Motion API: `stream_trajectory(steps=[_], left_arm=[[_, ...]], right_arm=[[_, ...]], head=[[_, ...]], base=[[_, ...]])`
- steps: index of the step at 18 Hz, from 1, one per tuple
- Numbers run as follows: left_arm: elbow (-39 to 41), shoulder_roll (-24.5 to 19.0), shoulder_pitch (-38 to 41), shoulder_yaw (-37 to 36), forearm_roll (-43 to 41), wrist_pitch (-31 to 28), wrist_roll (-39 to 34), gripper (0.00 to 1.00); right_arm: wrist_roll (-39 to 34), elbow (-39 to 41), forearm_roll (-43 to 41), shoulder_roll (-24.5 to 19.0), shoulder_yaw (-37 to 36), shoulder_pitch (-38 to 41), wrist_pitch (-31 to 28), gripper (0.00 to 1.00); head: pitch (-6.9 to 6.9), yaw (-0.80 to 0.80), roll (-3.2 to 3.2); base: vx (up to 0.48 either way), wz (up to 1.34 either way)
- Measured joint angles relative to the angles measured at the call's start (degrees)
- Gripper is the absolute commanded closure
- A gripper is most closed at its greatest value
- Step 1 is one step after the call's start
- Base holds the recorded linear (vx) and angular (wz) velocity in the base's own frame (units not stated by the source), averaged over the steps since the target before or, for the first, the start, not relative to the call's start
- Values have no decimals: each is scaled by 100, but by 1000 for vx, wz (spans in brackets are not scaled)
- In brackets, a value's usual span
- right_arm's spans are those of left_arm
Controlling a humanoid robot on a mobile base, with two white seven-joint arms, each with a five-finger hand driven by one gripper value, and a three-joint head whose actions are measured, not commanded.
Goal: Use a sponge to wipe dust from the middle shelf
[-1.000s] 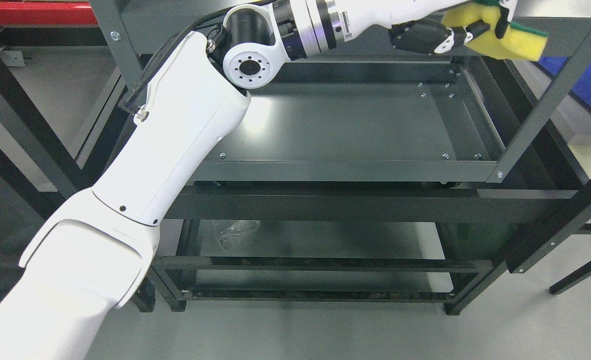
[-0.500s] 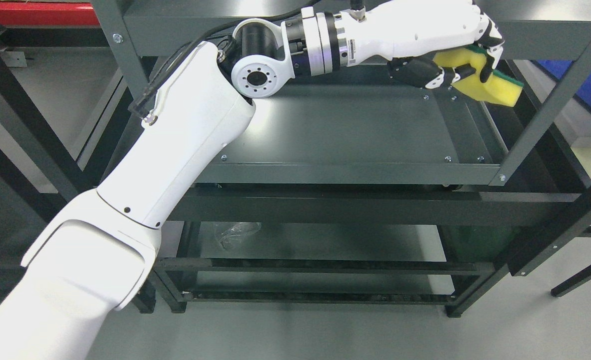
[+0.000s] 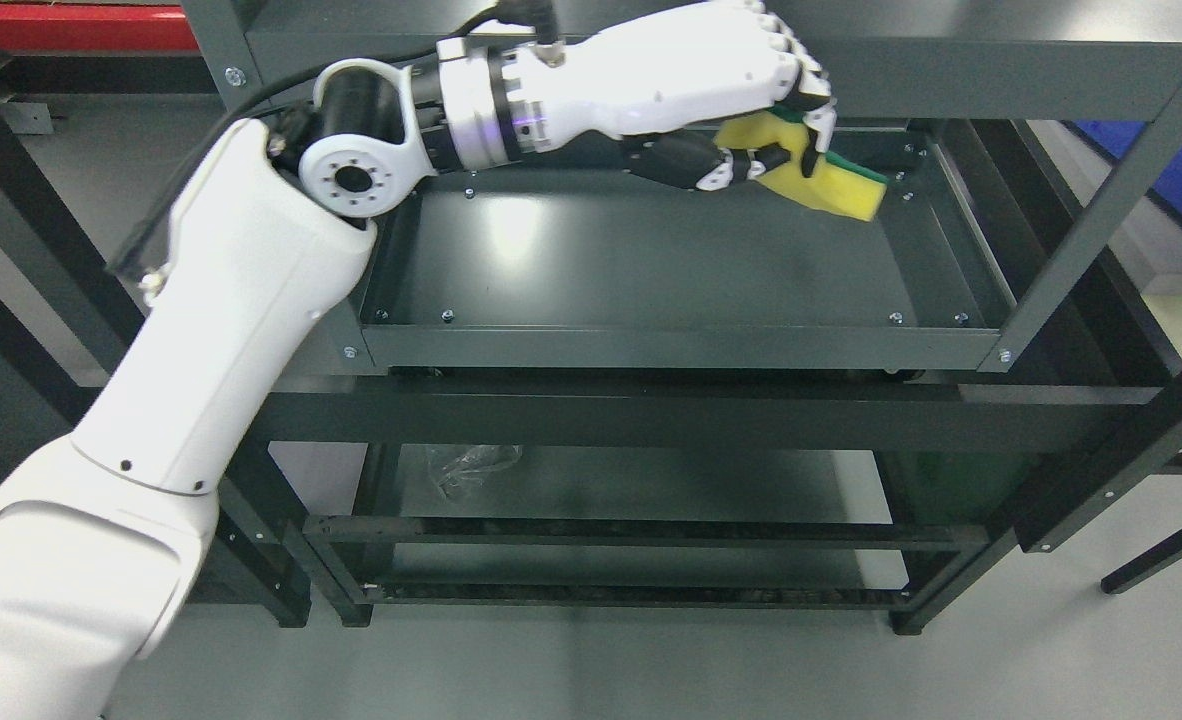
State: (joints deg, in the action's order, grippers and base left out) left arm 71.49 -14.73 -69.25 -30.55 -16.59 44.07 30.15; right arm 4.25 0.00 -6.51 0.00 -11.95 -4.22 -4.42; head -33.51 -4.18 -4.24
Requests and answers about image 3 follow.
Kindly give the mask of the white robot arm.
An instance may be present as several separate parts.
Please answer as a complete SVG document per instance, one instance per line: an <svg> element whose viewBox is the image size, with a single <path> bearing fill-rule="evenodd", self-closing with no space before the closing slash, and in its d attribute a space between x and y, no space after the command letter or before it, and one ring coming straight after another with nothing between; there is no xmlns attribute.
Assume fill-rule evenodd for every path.
<svg viewBox="0 0 1182 720"><path fill-rule="evenodd" d="M149 314L87 414L0 486L0 719L96 719L201 575L217 489L291 355L358 283L375 218L436 173L413 69L313 73L297 179L219 127L169 210Z"/></svg>

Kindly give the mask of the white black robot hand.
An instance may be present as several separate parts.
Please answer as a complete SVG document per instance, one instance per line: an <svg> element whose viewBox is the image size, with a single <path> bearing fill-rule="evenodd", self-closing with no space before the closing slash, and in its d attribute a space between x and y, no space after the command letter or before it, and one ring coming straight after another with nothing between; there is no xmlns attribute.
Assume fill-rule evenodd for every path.
<svg viewBox="0 0 1182 720"><path fill-rule="evenodd" d="M834 135L829 73L760 1L675 6L569 45L558 64L535 44L501 70L518 145L550 153L585 132L618 141L629 169L683 190L716 192L793 163L814 176ZM687 127L784 108L805 143L715 145Z"/></svg>

